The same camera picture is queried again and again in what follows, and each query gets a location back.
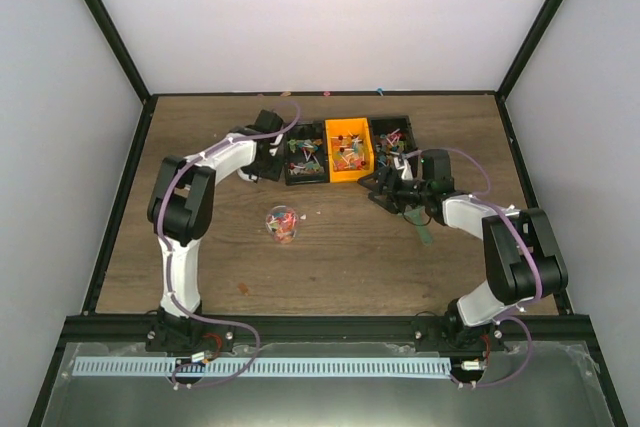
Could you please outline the black candy bin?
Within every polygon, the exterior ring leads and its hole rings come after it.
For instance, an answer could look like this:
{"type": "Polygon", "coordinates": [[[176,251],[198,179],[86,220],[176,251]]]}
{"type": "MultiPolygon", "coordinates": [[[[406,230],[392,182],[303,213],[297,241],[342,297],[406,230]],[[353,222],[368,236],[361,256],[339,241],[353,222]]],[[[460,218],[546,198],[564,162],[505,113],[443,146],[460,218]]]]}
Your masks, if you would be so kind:
{"type": "Polygon", "coordinates": [[[418,149],[407,115],[368,118],[375,167],[393,165],[393,158],[418,149]]]}
{"type": "Polygon", "coordinates": [[[328,147],[322,121],[301,122],[286,133],[283,169],[287,186],[329,182],[328,147]]]}

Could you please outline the green plastic scoop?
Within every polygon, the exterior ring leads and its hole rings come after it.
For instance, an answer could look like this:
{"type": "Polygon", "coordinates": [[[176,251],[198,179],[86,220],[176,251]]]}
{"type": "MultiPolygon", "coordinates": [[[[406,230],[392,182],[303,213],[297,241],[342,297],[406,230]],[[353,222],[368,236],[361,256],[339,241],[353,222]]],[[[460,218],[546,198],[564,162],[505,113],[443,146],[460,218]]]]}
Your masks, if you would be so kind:
{"type": "Polygon", "coordinates": [[[405,211],[402,216],[403,219],[416,230],[423,245],[429,246],[433,243],[433,236],[429,230],[431,218],[427,216],[423,210],[413,209],[405,211]]]}

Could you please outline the orange candy bin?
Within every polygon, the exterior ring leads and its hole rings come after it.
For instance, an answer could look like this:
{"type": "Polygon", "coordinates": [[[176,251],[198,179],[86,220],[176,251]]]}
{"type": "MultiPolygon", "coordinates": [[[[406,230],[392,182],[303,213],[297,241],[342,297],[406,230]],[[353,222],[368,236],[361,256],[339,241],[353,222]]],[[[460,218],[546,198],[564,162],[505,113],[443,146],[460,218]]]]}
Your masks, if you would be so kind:
{"type": "Polygon", "coordinates": [[[365,117],[327,119],[329,181],[356,182],[374,171],[374,149],[365,117]]]}

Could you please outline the clear plastic cup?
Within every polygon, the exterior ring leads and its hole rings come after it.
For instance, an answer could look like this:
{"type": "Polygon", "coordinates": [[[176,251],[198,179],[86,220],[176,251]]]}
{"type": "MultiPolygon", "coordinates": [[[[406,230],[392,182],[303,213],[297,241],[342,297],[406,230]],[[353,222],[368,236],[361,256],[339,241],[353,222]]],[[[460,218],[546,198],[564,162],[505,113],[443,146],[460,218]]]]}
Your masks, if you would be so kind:
{"type": "Polygon", "coordinates": [[[265,226],[272,239],[280,244],[294,240],[299,217],[295,210],[285,205],[273,207],[265,218],[265,226]]]}

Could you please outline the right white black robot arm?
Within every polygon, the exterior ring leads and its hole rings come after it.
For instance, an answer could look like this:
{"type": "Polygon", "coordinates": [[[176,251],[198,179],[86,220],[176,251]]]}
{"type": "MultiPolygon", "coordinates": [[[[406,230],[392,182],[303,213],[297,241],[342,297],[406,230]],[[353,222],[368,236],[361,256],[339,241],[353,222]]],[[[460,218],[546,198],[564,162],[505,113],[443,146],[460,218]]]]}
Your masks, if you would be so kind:
{"type": "Polygon", "coordinates": [[[428,221],[463,231],[483,244],[485,279],[452,301],[443,318],[447,343],[472,346],[483,328],[513,311],[562,294],[568,271],[547,214],[500,207],[481,192],[455,186],[451,150],[417,150],[359,179],[369,199],[391,214],[421,209],[428,221]]]}

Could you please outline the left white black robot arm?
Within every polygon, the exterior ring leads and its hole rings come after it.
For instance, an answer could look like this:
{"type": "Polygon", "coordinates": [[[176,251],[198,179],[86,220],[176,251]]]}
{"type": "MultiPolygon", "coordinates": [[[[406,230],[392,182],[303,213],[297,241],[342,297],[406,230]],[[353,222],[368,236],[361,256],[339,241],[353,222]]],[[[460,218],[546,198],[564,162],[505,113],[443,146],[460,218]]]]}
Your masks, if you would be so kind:
{"type": "Polygon", "coordinates": [[[198,257],[201,239],[213,217],[216,186],[236,174],[242,180],[277,182],[283,170],[280,146],[287,131],[275,112],[262,110],[254,123],[237,127],[222,140],[195,154],[167,156],[161,162],[147,208],[162,253],[161,309],[175,319],[170,340],[181,350],[196,349],[204,339],[199,312],[198,257]]]}

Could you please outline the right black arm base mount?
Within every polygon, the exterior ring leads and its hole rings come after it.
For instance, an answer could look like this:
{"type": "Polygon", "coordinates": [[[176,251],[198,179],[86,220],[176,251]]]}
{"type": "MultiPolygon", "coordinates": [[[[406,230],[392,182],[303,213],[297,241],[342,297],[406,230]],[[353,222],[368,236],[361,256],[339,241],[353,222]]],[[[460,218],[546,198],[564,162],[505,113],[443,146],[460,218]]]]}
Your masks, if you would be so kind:
{"type": "Polygon", "coordinates": [[[480,353],[502,350],[501,340],[494,337],[489,326],[466,327],[455,316],[438,316],[420,312],[410,321],[416,347],[427,351],[480,353]]]}

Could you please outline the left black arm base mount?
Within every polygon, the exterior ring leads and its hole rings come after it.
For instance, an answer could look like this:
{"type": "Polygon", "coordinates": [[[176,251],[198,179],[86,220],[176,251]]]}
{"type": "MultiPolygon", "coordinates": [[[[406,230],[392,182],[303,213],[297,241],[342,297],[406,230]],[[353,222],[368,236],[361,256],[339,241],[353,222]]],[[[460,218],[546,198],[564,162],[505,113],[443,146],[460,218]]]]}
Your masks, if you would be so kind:
{"type": "Polygon", "coordinates": [[[168,320],[155,322],[148,333],[145,348],[147,352],[173,355],[228,352],[234,337],[234,327],[179,318],[173,323],[168,320]]]}

